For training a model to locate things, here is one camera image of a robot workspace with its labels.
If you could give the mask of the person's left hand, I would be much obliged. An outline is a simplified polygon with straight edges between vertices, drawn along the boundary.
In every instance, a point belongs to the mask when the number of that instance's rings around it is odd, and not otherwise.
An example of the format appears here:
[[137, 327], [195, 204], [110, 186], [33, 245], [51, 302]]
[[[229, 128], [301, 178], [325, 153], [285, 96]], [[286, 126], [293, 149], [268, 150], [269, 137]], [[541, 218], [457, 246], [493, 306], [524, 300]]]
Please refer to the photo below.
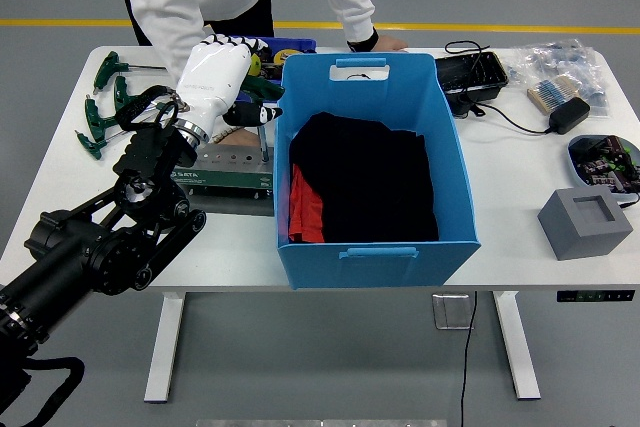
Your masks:
[[392, 37], [383, 35], [378, 38], [378, 41], [372, 48], [373, 52], [394, 52], [394, 51], [403, 51], [408, 47], [406, 41]]

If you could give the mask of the person's right hand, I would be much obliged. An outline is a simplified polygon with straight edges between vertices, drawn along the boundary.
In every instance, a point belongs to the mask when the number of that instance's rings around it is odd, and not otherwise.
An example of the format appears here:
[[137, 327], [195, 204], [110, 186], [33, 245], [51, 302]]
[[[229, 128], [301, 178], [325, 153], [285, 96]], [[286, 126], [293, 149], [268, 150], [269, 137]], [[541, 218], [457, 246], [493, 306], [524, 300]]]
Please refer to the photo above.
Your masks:
[[256, 133], [248, 131], [245, 128], [239, 128], [236, 130], [225, 131], [224, 136], [219, 140], [219, 144], [230, 146], [259, 147], [260, 139]]

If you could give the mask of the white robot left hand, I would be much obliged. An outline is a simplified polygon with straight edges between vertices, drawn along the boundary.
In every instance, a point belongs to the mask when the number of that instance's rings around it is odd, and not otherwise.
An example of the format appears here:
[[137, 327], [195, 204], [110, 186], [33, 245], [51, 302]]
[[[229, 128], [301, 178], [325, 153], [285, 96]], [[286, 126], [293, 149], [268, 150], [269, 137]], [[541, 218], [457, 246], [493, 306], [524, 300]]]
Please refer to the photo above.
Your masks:
[[249, 74], [252, 55], [267, 46], [257, 38], [213, 34], [193, 47], [174, 94], [183, 109], [175, 127], [193, 146], [210, 141], [216, 119], [228, 112], [241, 92], [256, 104], [282, 97], [282, 87]]

